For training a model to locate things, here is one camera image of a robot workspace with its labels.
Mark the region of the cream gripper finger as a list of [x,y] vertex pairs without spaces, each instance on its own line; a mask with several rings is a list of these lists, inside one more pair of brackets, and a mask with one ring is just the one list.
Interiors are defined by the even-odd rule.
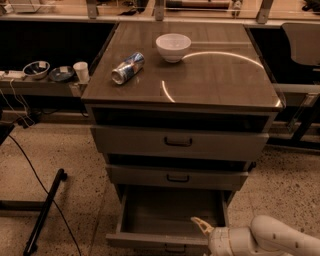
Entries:
[[205,236],[209,236],[214,230],[214,228],[209,223],[198,217],[192,217],[191,221],[199,227],[199,229]]

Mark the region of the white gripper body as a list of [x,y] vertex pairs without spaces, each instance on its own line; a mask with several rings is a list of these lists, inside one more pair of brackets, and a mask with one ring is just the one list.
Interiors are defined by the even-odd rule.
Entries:
[[211,256],[254,256],[257,244],[248,227],[215,228],[209,235]]

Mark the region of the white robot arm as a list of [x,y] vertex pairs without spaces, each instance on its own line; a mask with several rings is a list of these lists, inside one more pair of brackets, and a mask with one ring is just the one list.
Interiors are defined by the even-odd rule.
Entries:
[[320,240],[267,216],[242,228],[212,227],[192,217],[208,240],[208,256],[320,256]]

